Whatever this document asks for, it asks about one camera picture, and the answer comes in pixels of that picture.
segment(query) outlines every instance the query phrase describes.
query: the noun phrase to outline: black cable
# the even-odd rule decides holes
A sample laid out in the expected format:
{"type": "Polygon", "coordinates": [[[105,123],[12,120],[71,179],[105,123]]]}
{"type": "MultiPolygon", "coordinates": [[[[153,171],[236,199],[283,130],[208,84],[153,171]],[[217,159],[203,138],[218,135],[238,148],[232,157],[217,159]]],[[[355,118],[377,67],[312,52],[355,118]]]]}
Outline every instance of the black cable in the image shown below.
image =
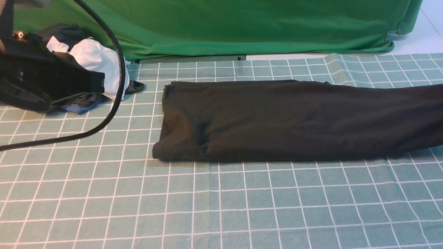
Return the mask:
{"type": "Polygon", "coordinates": [[[123,52],[121,50],[120,44],[117,41],[117,38],[112,33],[111,29],[106,25],[106,23],[88,6],[86,5],[83,0],[74,0],[83,10],[85,10],[99,25],[103,30],[106,32],[108,37],[111,39],[118,55],[118,61],[119,61],[119,68],[120,68],[120,83],[117,90],[117,96],[114,101],[114,104],[112,105],[111,111],[106,116],[106,118],[95,128],[71,135],[71,136],[63,136],[63,137],[57,137],[57,138],[50,138],[50,139],[43,139],[43,140],[37,140],[37,141],[29,141],[29,142],[23,142],[23,143],[17,143],[17,144],[8,144],[8,145],[2,145],[0,146],[0,152],[1,151],[7,151],[12,149],[19,149],[19,148],[26,148],[31,146],[38,146],[38,145],[46,145],[46,144],[55,144],[55,143],[62,143],[72,140],[78,140],[85,137],[89,137],[91,135],[94,135],[95,133],[102,130],[109,122],[114,118],[115,114],[117,113],[118,107],[120,106],[121,98],[123,96],[124,92],[124,82],[126,80],[126,65],[124,63],[124,57],[123,52]]]}

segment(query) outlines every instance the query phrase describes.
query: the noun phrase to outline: black pants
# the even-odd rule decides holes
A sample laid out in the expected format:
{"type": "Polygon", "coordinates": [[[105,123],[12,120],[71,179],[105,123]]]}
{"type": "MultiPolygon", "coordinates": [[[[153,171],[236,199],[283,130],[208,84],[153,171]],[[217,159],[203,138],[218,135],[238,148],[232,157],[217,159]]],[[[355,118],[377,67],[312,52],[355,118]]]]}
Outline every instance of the black pants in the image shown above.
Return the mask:
{"type": "Polygon", "coordinates": [[[353,160],[443,144],[443,85],[173,82],[163,112],[161,160],[353,160]]]}

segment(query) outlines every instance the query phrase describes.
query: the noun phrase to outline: white cloth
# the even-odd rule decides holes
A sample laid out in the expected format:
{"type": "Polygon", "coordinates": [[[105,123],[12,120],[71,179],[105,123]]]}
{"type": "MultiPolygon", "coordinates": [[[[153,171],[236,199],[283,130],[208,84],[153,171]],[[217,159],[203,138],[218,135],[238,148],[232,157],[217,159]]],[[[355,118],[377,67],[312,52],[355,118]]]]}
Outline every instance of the white cloth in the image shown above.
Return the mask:
{"type": "MultiPolygon", "coordinates": [[[[69,46],[59,42],[55,37],[51,37],[47,46],[50,51],[66,53],[69,46]]],[[[116,99],[118,85],[120,82],[120,70],[117,52],[104,47],[93,39],[84,39],[74,45],[69,52],[78,64],[90,71],[101,72],[105,74],[105,93],[104,95],[112,100],[116,99]]],[[[125,69],[126,80],[124,89],[129,86],[129,73],[125,69]]]]}

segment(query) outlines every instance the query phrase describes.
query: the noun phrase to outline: green backdrop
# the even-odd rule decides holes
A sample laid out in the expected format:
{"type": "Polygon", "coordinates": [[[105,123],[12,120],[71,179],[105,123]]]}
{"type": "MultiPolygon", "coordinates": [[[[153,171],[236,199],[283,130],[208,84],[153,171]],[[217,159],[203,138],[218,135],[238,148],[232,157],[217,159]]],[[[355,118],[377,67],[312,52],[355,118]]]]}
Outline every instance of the green backdrop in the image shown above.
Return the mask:
{"type": "MultiPolygon", "coordinates": [[[[84,0],[111,27],[128,60],[164,55],[379,52],[388,31],[409,33],[422,0],[84,0]]],[[[72,0],[16,10],[15,29],[77,23],[107,47],[72,0]]]]}

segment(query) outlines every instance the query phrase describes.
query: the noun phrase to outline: teal grid mat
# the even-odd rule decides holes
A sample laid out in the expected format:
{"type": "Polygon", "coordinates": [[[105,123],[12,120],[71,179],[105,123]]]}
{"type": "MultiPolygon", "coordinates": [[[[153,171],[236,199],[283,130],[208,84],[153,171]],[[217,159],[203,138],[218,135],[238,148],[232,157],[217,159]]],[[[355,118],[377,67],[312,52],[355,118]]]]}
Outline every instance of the teal grid mat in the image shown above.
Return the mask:
{"type": "MultiPolygon", "coordinates": [[[[443,54],[131,67],[146,90],[127,96],[105,130],[0,153],[0,249],[443,248],[443,147],[303,164],[169,164],[150,152],[173,80],[442,84],[443,54]]],[[[89,130],[110,106],[84,116],[0,107],[0,143],[89,130]]]]}

